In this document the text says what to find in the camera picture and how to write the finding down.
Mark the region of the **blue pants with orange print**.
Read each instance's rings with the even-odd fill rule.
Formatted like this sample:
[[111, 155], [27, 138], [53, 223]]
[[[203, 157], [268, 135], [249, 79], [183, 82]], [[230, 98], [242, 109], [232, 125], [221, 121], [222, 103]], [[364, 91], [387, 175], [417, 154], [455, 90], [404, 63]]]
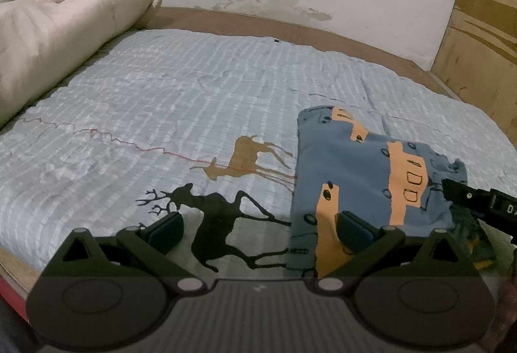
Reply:
[[323, 277], [394, 226], [409, 237], [454, 227], [442, 182], [467, 181], [460, 160], [368, 131], [342, 108], [301, 111], [288, 275]]

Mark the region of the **plywood board panel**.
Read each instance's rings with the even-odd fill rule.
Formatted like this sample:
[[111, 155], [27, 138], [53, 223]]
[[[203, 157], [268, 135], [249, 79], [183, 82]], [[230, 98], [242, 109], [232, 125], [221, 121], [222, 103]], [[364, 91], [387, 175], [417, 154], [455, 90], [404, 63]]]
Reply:
[[516, 142], [516, 0], [456, 0], [431, 71]]

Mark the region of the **light blue deer-print bedspread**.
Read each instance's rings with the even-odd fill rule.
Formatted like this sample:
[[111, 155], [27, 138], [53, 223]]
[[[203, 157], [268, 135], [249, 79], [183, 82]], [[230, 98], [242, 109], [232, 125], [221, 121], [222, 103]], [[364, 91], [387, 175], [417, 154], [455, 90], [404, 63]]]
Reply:
[[1, 246], [43, 269], [71, 230], [110, 236], [151, 224], [189, 185], [218, 194], [239, 256], [190, 246], [203, 212], [182, 206], [175, 261], [203, 276], [281, 276], [297, 117], [339, 106], [370, 132], [461, 160], [472, 186], [516, 190], [516, 150], [483, 111], [336, 52], [273, 38], [180, 30], [126, 33], [1, 133]]

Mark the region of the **rolled cream quilt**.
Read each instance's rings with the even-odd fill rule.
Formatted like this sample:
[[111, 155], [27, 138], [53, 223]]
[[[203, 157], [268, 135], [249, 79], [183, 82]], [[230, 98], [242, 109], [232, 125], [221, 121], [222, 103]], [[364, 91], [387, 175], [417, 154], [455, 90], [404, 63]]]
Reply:
[[8, 123], [103, 44], [145, 27], [162, 0], [2, 0], [1, 122]]

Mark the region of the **brown wooden bed frame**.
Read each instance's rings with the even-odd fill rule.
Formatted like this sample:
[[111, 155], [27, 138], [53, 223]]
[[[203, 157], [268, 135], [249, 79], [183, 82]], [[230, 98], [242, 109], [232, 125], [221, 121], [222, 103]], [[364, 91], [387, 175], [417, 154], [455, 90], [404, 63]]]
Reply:
[[458, 96], [435, 74], [379, 48], [330, 33], [268, 18], [202, 9], [165, 7], [147, 25], [150, 29], [180, 29], [228, 36], [271, 37], [296, 45], [312, 46], [376, 63], [411, 79], [435, 93], [458, 100]]

